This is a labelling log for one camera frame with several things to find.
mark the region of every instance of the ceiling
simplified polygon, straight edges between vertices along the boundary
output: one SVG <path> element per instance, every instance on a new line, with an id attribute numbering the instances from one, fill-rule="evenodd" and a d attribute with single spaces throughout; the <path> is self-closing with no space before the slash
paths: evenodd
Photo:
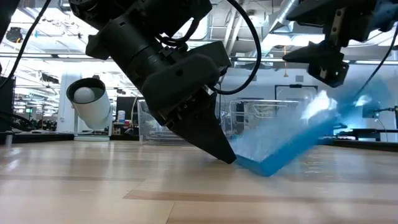
<path id="1" fill-rule="evenodd" d="M 12 17 L 11 27 L 20 27 L 24 36 L 32 25 L 40 7 L 45 0 L 22 0 L 21 5 Z M 224 42 L 230 56 L 253 57 L 254 41 L 246 23 L 239 25 L 239 14 L 225 0 L 211 0 L 213 10 L 200 23 L 198 30 L 188 41 L 190 48 L 221 40 Z M 286 52 L 306 46 L 308 41 L 323 40 L 322 31 L 311 27 L 302 27 L 293 22 L 285 21 L 286 13 L 297 5 L 297 0 L 242 0 L 241 5 L 250 15 L 262 40 L 262 55 L 281 57 L 285 49 L 277 45 L 286 45 Z M 183 35 L 190 22 L 185 24 L 176 37 Z M 45 82 L 43 74 L 59 79 L 69 68 L 78 69 L 84 77 L 99 75 L 109 88 L 110 97 L 114 98 L 116 88 L 123 89 L 126 95 L 139 95 L 132 83 L 112 61 L 89 60 L 85 57 L 85 47 L 88 35 L 96 34 L 97 30 L 76 18 L 68 7 L 66 0 L 53 0 L 46 10 L 41 22 L 37 25 L 25 55 L 43 54 L 41 57 L 24 58 L 16 72 L 17 93 L 47 95 L 52 99 L 59 98 L 59 84 Z M 391 41 L 392 32 L 371 33 L 366 43 L 350 42 L 350 47 L 343 50 L 346 58 L 357 60 L 380 59 L 385 54 Z M 11 70 L 15 57 L 1 56 L 3 53 L 18 53 L 21 43 L 15 44 L 6 38 L 0 45 L 0 63 L 3 75 Z"/>

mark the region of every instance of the light fixture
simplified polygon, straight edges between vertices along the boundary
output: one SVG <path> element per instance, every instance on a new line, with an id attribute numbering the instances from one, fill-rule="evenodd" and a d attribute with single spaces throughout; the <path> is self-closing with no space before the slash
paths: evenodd
<path id="1" fill-rule="evenodd" d="M 19 100 L 19 99 L 18 99 L 18 98 L 14 99 L 14 105 L 22 105 L 22 106 L 25 106 L 25 105 L 26 105 L 25 102 L 17 101 L 17 100 Z"/>
<path id="2" fill-rule="evenodd" d="M 71 55 L 58 54 L 58 57 L 60 57 L 60 58 L 91 58 L 90 56 L 83 55 L 83 54 L 71 54 Z"/>
<path id="3" fill-rule="evenodd" d="M 292 45 L 292 40 L 287 35 L 268 34 L 267 37 L 261 42 L 261 47 L 264 47 L 265 49 L 268 47 L 272 48 L 276 45 Z"/>
<path id="4" fill-rule="evenodd" d="M 379 60 L 358 60 L 355 63 L 362 65 L 379 65 L 380 62 Z M 383 65 L 398 65 L 398 61 L 385 61 Z"/>
<path id="5" fill-rule="evenodd" d="M 0 57 L 17 57 L 18 54 L 16 53 L 2 53 L 0 54 Z M 51 58 L 52 55 L 50 54 L 23 54 L 22 58 Z"/>
<path id="6" fill-rule="evenodd" d="M 49 101 L 44 101 L 44 103 L 46 104 L 46 105 L 50 105 L 50 106 L 56 106 L 56 107 L 58 107 L 58 103 L 52 103 L 52 102 L 49 102 Z"/>
<path id="7" fill-rule="evenodd" d="M 16 23 L 33 23 L 34 19 L 29 17 L 27 14 L 23 13 L 21 10 L 17 9 L 11 17 L 11 22 Z"/>
<path id="8" fill-rule="evenodd" d="M 46 110 L 46 111 L 44 111 L 44 113 L 51 113 L 51 114 L 54 114 L 56 111 L 54 111 L 54 110 Z"/>
<path id="9" fill-rule="evenodd" d="M 321 34 L 296 35 L 293 37 L 291 45 L 298 46 L 298 47 L 306 47 L 306 46 L 308 46 L 309 42 L 319 44 L 323 40 L 325 40 L 325 35 L 321 35 Z"/>
<path id="10" fill-rule="evenodd" d="M 255 62 L 256 60 L 257 60 L 256 58 L 251 58 L 251 57 L 236 58 L 236 61 L 238 62 Z M 262 58 L 261 62 L 284 62 L 284 60 L 281 58 Z"/>
<path id="11" fill-rule="evenodd" d="M 29 103 L 32 103 L 32 104 L 36 104 L 37 106 L 40 106 L 40 105 L 43 105 L 44 104 L 44 102 L 41 102 L 41 101 L 29 101 Z"/>
<path id="12" fill-rule="evenodd" d="M 58 109 L 58 107 L 53 107 L 53 106 L 45 106 L 45 109 L 48 109 L 48 110 L 57 110 L 57 109 Z"/>
<path id="13" fill-rule="evenodd" d="M 36 107 L 36 108 L 41 108 L 42 105 L 26 105 L 27 107 Z"/>

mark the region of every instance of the transparent container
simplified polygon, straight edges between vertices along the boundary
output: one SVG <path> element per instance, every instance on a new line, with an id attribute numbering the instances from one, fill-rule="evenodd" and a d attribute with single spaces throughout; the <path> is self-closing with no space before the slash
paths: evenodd
<path id="1" fill-rule="evenodd" d="M 231 113 L 221 112 L 221 128 L 226 136 L 233 135 L 231 125 Z"/>
<path id="2" fill-rule="evenodd" d="M 280 113 L 293 111 L 299 103 L 287 100 L 232 100 L 229 102 L 229 115 L 226 116 L 230 121 L 226 122 L 224 130 L 229 135 L 255 130 L 259 123 L 272 120 Z"/>
<path id="3" fill-rule="evenodd" d="M 168 128 L 161 126 L 156 119 L 150 115 L 145 100 L 139 100 L 137 106 L 139 141 L 141 144 L 171 146 L 190 145 Z"/>
<path id="4" fill-rule="evenodd" d="M 318 93 L 317 86 L 298 86 L 300 87 L 294 88 L 291 85 L 276 85 L 275 100 L 310 102 Z"/>

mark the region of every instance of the wooden table surface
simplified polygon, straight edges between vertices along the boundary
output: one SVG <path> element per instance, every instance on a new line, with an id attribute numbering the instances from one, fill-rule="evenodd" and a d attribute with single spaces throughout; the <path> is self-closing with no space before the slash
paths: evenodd
<path id="1" fill-rule="evenodd" d="M 317 147 L 275 177 L 194 147 L 0 147 L 0 223 L 398 223 L 398 154 Z"/>

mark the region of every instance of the wall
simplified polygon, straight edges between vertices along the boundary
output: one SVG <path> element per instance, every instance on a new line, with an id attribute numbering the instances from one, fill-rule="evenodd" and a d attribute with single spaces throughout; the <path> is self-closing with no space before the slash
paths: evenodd
<path id="1" fill-rule="evenodd" d="M 42 115 L 38 114 L 37 115 L 37 119 L 42 119 Z M 58 120 L 58 117 L 57 116 L 45 116 L 44 120 L 54 120 L 54 121 L 56 121 L 56 120 Z"/>
<path id="2" fill-rule="evenodd" d="M 265 100 L 274 99 L 274 86 L 275 85 L 289 85 L 296 84 L 295 76 L 304 75 L 304 82 L 302 85 L 318 85 L 320 90 L 326 90 L 328 95 L 334 97 L 336 94 L 342 91 L 348 91 L 350 86 L 354 83 L 364 83 L 370 76 L 376 66 L 370 65 L 351 65 L 347 74 L 345 84 L 338 88 L 330 88 L 322 82 L 312 78 L 307 74 L 304 69 L 290 69 L 287 70 L 289 77 L 284 77 L 284 70 L 273 71 L 273 70 L 259 70 L 257 73 L 257 81 L 252 82 L 245 90 L 231 96 L 221 97 L 221 103 L 224 100 L 229 102 L 236 98 L 241 97 L 259 97 Z M 251 71 L 244 69 L 230 69 L 226 74 L 224 82 L 222 84 L 223 90 L 232 90 L 240 86 L 248 78 Z M 398 76 L 396 66 L 383 66 L 380 71 L 376 74 L 375 79 L 381 79 L 388 87 L 392 99 L 381 101 L 381 108 L 393 107 L 398 105 Z M 359 108 L 356 114 L 350 117 L 345 122 L 353 128 L 378 128 L 382 129 L 382 126 L 375 122 L 373 119 L 362 119 L 362 109 Z M 387 129 L 395 129 L 395 117 L 393 112 L 383 112 L 380 114 L 380 120 L 384 123 Z M 397 134 L 389 134 L 389 141 L 398 141 Z M 382 141 L 386 140 L 386 135 L 382 134 Z"/>

